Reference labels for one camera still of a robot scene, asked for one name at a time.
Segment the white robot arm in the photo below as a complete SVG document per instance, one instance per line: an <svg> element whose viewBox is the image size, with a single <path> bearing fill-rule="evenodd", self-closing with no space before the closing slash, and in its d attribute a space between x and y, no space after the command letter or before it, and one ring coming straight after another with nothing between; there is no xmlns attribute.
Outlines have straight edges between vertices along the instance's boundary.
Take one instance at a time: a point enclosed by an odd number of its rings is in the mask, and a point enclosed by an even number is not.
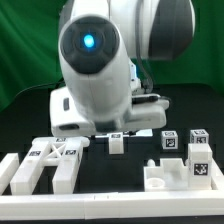
<svg viewBox="0 0 224 224"><path fill-rule="evenodd" d="M51 92L56 137L157 129L169 100L141 82L132 60L168 61L191 43L191 0L67 0L58 55L65 86Z"/></svg>

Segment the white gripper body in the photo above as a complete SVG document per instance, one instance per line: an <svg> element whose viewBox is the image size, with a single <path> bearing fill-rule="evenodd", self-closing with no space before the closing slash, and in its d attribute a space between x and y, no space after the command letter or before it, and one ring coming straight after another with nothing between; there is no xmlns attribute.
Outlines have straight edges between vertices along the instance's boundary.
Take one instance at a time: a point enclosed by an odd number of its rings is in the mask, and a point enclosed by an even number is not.
<svg viewBox="0 0 224 224"><path fill-rule="evenodd" d="M158 129L167 123L169 106L169 100L158 94L137 95L123 113L116 108L87 117L78 111L68 88L63 87L50 95L51 131L55 137L77 137Z"/></svg>

